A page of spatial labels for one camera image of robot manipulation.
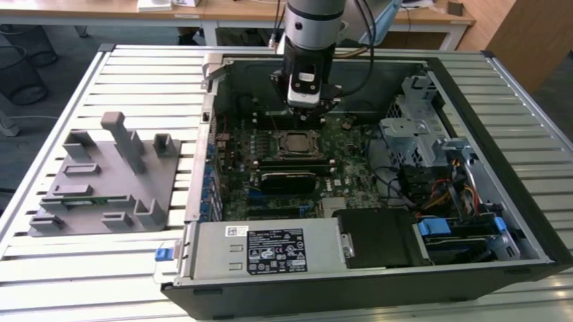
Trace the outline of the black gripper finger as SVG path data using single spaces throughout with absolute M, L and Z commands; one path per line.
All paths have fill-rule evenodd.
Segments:
M 281 71 L 272 72 L 268 78 L 277 99 L 275 107 L 280 108 L 276 111 L 267 110 L 272 126 L 275 129 L 309 130 L 308 112 L 287 102 L 287 82 L 283 79 Z
M 320 84 L 320 89 L 313 94 L 315 107 L 311 111 L 311 129 L 321 127 L 321 119 L 340 102 L 342 90 L 338 85 Z

